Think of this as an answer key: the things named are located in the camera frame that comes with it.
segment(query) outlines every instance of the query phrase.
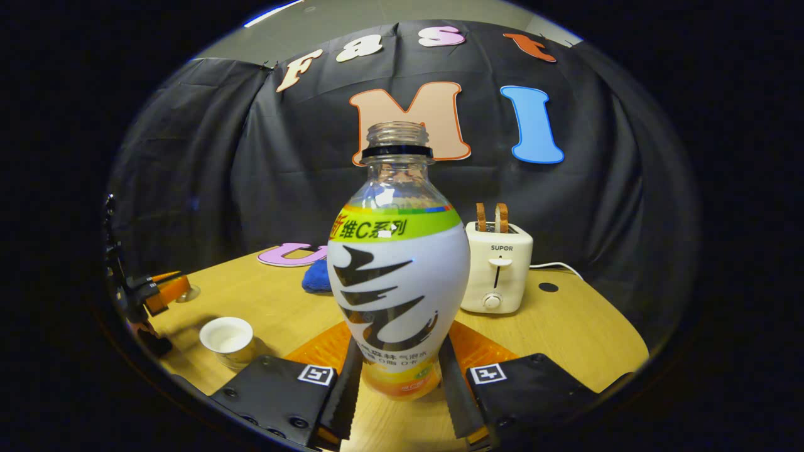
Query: plastic bottle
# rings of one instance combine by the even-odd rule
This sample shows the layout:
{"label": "plastic bottle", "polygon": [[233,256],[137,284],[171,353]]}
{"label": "plastic bottle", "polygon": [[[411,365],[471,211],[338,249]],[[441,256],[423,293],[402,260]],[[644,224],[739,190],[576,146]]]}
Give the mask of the plastic bottle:
{"label": "plastic bottle", "polygon": [[424,126],[373,125],[368,180],[338,215],[327,271],[364,356],[363,379],[393,400],[438,386],[438,350],[469,278],[469,242],[457,212],[430,183]]}

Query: blue letter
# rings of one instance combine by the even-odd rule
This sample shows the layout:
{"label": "blue letter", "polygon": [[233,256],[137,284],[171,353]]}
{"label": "blue letter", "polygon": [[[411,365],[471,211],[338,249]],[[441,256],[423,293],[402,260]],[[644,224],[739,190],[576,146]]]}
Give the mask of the blue letter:
{"label": "blue letter", "polygon": [[564,152],[556,146],[550,130],[550,97],[544,91],[523,86],[503,86],[500,93],[511,99],[519,125],[519,144],[511,150],[514,157],[530,163],[558,163]]}

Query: black cloth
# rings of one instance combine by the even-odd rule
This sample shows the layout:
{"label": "black cloth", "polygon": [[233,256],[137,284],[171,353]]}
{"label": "black cloth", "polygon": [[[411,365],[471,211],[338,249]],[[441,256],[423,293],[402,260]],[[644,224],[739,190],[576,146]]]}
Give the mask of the black cloth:
{"label": "black cloth", "polygon": [[[453,26],[457,46],[423,47],[418,31]],[[554,64],[521,51],[503,33],[543,43]],[[358,37],[382,35],[383,50],[344,63]],[[287,63],[322,56],[277,93]],[[208,78],[214,92],[190,77]],[[366,178],[350,97],[386,90],[407,109],[428,82],[461,85],[457,113],[472,154],[439,162],[433,184],[461,218],[474,204],[507,204],[534,238],[532,263],[562,261],[612,302],[654,349],[673,331],[695,276],[697,206],[691,172],[661,109],[616,64],[585,43],[565,47],[486,23],[423,20],[356,31],[312,47],[276,70],[194,60],[134,123],[112,189],[118,227],[137,271],[194,271],[271,244],[325,244],[339,209]],[[537,88],[563,162],[514,158],[513,104],[499,89]]]}

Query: letter m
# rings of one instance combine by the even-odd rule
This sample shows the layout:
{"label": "letter m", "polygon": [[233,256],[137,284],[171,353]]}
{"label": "letter m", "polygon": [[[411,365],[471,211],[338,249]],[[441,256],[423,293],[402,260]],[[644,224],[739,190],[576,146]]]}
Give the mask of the letter m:
{"label": "letter m", "polygon": [[384,89],[372,89],[352,96],[351,105],[357,107],[360,128],[360,148],[352,156],[352,163],[360,165],[363,150],[368,147],[368,128],[379,122],[408,121],[422,124],[427,129],[429,143],[436,160],[461,160],[472,153],[463,142],[461,125],[457,119],[455,98],[461,85],[448,81],[435,81],[421,85],[408,110],[402,107]]}

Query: toaster knob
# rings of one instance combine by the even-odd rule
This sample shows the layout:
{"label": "toaster knob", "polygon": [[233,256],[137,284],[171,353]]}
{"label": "toaster knob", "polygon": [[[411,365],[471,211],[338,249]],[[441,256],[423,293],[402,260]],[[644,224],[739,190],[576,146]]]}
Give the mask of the toaster knob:
{"label": "toaster knob", "polygon": [[486,309],[496,309],[500,306],[500,297],[497,294],[487,295],[483,299],[483,305]]}

